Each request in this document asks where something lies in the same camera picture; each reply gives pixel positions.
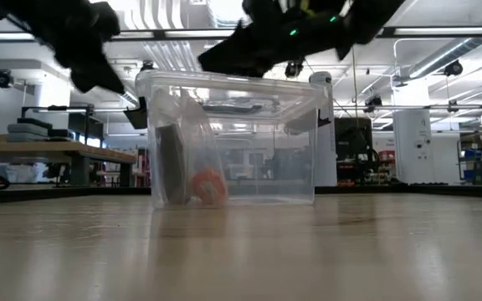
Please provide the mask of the black frame crossbar with lights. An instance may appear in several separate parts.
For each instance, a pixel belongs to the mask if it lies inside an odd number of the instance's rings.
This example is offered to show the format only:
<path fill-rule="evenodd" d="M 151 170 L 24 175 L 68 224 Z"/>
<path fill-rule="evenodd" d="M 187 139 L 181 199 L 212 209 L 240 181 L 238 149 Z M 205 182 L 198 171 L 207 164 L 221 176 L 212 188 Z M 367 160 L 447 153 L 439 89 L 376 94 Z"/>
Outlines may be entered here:
<path fill-rule="evenodd" d="M 126 30 L 110 39 L 112 42 L 222 40 L 233 34 L 232 28 Z M 482 26 L 460 27 L 385 27 L 376 38 L 482 38 Z M 29 33 L 0 32 L 0 43 L 32 43 Z"/>

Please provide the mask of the clear plastic box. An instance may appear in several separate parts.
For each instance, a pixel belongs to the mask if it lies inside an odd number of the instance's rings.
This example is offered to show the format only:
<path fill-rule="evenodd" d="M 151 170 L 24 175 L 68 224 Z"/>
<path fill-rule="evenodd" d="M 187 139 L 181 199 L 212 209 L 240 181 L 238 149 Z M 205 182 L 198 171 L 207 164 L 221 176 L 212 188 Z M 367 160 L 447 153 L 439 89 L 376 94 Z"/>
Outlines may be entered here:
<path fill-rule="evenodd" d="M 157 208 L 200 207 L 189 203 L 184 206 L 162 204 L 154 188 L 151 106 L 147 99 L 146 106 L 153 205 Z M 316 114 L 306 113 L 286 122 L 212 118 L 204 111 L 215 134 L 228 188 L 228 200 L 222 207 L 313 201 L 319 109 Z"/>

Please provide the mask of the brown elastic bandage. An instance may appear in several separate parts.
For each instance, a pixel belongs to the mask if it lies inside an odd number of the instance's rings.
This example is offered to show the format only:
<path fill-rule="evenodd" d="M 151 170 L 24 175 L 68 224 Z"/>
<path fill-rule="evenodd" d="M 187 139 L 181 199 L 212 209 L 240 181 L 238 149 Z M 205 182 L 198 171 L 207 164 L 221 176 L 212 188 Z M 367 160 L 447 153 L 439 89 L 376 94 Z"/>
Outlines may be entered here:
<path fill-rule="evenodd" d="M 158 138 L 158 168 L 165 203 L 182 206 L 187 203 L 187 169 L 184 145 L 177 124 L 156 129 Z"/>

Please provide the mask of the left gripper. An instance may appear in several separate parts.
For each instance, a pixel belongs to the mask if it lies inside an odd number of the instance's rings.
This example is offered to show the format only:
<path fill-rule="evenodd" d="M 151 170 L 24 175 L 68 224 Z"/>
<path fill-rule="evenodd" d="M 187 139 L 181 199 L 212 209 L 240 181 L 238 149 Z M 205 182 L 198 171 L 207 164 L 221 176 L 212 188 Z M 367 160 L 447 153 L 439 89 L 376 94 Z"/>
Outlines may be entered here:
<path fill-rule="evenodd" d="M 46 0 L 55 60 L 71 69 L 74 87 L 88 93 L 95 87 L 124 94 L 125 86 L 106 59 L 104 43 L 121 33 L 118 16 L 102 0 Z"/>

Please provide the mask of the black cabinet machine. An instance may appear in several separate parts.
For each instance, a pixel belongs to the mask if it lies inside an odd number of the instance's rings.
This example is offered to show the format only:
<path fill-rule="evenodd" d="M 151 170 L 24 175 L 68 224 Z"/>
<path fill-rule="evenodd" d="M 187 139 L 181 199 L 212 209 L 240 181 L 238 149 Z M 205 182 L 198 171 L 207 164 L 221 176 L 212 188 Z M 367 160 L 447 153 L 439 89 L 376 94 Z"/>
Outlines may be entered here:
<path fill-rule="evenodd" d="M 368 118 L 337 118 L 336 168 L 338 186 L 365 186 L 376 168 L 372 149 L 372 122 Z"/>

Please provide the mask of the black table edge rail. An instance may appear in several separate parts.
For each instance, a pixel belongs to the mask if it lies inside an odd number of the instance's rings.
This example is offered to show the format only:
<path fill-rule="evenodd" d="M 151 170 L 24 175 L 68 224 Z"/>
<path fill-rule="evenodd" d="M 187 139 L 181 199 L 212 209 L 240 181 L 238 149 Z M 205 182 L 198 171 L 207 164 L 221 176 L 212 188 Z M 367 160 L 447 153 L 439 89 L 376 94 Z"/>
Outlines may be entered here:
<path fill-rule="evenodd" d="M 405 184 L 394 186 L 323 186 L 316 187 L 314 195 L 389 193 L 470 196 L 482 198 L 482 186 Z M 145 187 L 67 187 L 35 190 L 1 190 L 0 204 L 79 196 L 145 196 L 150 194 L 151 188 Z"/>

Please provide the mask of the orange elastic bandage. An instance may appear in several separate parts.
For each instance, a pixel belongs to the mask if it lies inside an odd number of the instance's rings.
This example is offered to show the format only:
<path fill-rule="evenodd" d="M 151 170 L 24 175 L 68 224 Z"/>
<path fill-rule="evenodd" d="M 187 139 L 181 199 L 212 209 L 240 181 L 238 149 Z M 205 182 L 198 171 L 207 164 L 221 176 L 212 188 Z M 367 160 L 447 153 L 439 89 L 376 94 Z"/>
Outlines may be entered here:
<path fill-rule="evenodd" d="M 223 176 L 213 168 L 205 168 L 191 179 L 192 190 L 205 206 L 222 206 L 228 200 Z"/>

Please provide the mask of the translucent storage bin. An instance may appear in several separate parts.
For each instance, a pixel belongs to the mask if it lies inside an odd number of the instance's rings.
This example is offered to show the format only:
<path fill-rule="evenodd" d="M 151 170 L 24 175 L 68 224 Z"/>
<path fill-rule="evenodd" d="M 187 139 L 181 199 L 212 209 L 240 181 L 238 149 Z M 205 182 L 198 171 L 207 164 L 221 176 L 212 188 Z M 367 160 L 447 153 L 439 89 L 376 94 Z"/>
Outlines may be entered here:
<path fill-rule="evenodd" d="M 34 183 L 37 171 L 33 166 L 27 165 L 0 165 L 0 176 L 13 184 Z"/>

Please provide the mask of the stack of grey cases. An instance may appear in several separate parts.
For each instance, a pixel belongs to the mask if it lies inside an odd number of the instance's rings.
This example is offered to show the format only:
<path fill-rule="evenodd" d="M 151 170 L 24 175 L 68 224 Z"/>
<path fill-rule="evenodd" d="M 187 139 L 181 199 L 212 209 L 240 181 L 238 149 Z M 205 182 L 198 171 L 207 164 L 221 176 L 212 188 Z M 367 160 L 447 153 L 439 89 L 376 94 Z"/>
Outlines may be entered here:
<path fill-rule="evenodd" d="M 50 123 L 34 118 L 17 118 L 8 125 L 6 142 L 72 141 L 72 133 L 67 129 L 55 129 Z"/>

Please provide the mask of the white tower column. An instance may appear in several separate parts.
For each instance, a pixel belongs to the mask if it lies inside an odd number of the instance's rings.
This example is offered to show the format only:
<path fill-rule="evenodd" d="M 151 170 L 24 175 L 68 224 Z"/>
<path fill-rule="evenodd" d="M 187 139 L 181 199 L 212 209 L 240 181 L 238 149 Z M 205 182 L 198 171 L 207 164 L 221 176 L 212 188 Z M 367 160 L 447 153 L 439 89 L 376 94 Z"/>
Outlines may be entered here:
<path fill-rule="evenodd" d="M 326 98 L 318 111 L 318 128 L 315 149 L 315 187 L 337 185 L 336 133 L 332 97 L 332 77 L 327 71 L 314 72 L 309 77 L 311 84 L 326 89 Z"/>

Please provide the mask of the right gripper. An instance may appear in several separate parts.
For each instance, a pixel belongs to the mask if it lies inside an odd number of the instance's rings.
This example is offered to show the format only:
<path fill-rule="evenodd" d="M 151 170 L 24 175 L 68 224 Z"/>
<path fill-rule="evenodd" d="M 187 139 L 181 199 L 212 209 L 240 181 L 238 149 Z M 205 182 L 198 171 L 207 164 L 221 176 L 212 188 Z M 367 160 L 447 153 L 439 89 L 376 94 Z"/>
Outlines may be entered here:
<path fill-rule="evenodd" d="M 285 11 L 279 0 L 243 0 L 243 11 L 252 23 L 241 22 L 233 33 L 197 57 L 205 72 L 262 78 L 276 64 L 304 59 L 303 54 L 285 54 L 290 50 L 287 38 L 300 30 L 299 22 L 308 18 L 304 0 L 293 0 Z"/>

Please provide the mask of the wooden workbench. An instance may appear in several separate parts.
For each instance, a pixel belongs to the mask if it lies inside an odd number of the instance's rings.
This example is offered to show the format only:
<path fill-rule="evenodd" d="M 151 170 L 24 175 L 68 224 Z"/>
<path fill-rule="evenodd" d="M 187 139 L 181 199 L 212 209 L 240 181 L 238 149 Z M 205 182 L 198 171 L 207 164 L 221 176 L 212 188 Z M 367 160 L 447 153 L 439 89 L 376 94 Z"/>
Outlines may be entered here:
<path fill-rule="evenodd" d="M 68 162 L 89 158 L 121 164 L 133 164 L 135 155 L 102 149 L 71 141 L 0 142 L 0 163 Z"/>

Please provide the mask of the white building pillar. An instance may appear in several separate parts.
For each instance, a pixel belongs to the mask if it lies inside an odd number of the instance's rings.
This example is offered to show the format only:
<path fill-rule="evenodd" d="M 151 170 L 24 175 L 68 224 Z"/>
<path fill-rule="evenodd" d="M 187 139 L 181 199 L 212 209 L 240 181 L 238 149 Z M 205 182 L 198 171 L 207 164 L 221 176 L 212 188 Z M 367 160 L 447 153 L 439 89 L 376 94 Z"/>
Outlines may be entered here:
<path fill-rule="evenodd" d="M 407 184 L 434 182 L 433 145 L 428 86 L 423 79 L 410 81 L 393 91 L 396 106 L 419 106 L 421 109 L 398 109 L 393 117 L 397 178 Z"/>

